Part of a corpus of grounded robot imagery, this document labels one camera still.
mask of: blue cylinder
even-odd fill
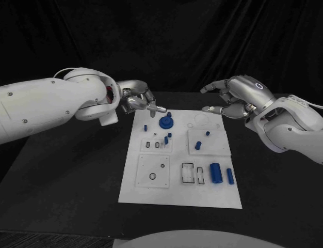
[[[201,141],[196,142],[196,146],[195,146],[195,149],[199,150],[201,149]]]
[[[230,184],[235,184],[231,168],[227,169],[227,176],[228,176],[228,182],[230,182]]]
[[[175,125],[173,118],[169,116],[162,117],[159,120],[159,125],[163,129],[170,129]]]
[[[211,164],[211,172],[212,172],[212,183],[222,183],[222,174],[221,174],[221,168],[219,164],[214,163]]]

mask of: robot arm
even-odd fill
[[[266,85],[250,76],[212,82],[201,90],[221,89],[228,107],[206,106],[205,112],[245,119],[245,126],[274,152],[296,150],[323,164],[323,117],[310,107],[323,109],[294,95],[276,99]]]
[[[123,95],[127,82],[134,82],[140,91]],[[152,92],[143,81],[116,82],[103,72],[77,68],[62,79],[48,78],[19,82],[0,87],[0,144],[39,133],[64,123],[75,115],[78,120],[98,119],[103,126],[119,122],[116,108],[126,101],[129,113],[134,109],[166,112],[155,105]]]

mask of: white board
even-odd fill
[[[134,122],[130,136],[130,146],[126,159],[123,185],[120,191],[120,203],[136,204],[157,204],[157,205],[178,205],[195,207],[215,207],[215,208],[237,208],[242,209],[241,198],[238,192],[237,175],[234,172],[230,145],[227,139],[227,132],[224,128],[222,116],[205,113],[202,111],[169,110],[175,126],[170,129],[163,129],[159,126],[159,120],[166,116],[163,113],[156,113],[156,117],[150,117],[149,111],[136,111]],[[206,131],[211,132],[208,137],[204,137]],[[169,132],[169,144],[157,150],[153,146],[153,141],[165,141],[165,136]],[[205,138],[201,146],[201,151],[212,154],[198,154],[189,152],[189,140]],[[146,147],[146,141],[150,140],[150,150]],[[215,147],[212,151],[206,151],[209,145],[222,146]],[[156,188],[155,186],[137,187],[140,156],[150,156],[150,168],[157,168],[157,157],[169,157],[169,185],[168,188]],[[195,183],[182,182],[182,164],[193,164]],[[222,183],[212,183],[211,164],[219,163],[222,172]],[[205,184],[198,183],[198,168],[202,168],[202,177]],[[227,178],[227,169],[231,168],[234,172],[235,184],[230,185]],[[152,171],[144,171],[144,175],[150,175]]]

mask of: white cable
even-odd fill
[[[302,99],[300,97],[297,97],[297,96],[294,96],[294,95],[290,95],[290,97],[299,98],[299,99],[300,99],[302,101],[304,101],[309,105],[315,106],[316,108],[323,109],[323,106],[316,105],[315,103],[312,103],[312,102],[306,101],[306,100],[304,100],[304,99]]]
[[[72,68],[72,67],[62,69],[61,71],[57,72],[57,74],[54,75],[54,77],[57,77],[57,75],[58,75],[62,71],[75,70],[75,69],[77,69],[77,68]]]

